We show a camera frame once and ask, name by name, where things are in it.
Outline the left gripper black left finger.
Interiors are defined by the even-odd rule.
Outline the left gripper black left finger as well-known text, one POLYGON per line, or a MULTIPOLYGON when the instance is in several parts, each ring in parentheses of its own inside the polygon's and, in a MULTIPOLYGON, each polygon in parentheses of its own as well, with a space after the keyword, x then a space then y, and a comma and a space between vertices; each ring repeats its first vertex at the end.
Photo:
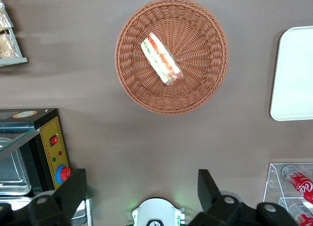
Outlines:
POLYGON ((11 204, 0 205, 2 226, 70 226, 71 218, 87 195, 85 169, 76 169, 55 190, 38 194, 21 209, 13 210, 11 204))

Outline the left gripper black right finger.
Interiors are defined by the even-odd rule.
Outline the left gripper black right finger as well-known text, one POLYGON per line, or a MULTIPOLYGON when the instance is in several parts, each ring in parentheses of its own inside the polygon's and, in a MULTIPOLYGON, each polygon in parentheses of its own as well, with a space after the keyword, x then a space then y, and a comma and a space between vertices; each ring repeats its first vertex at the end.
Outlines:
POLYGON ((206 169, 198 171, 198 198, 202 206, 190 226, 296 226, 297 222, 280 205, 259 203, 251 208, 237 198, 221 194, 206 169))

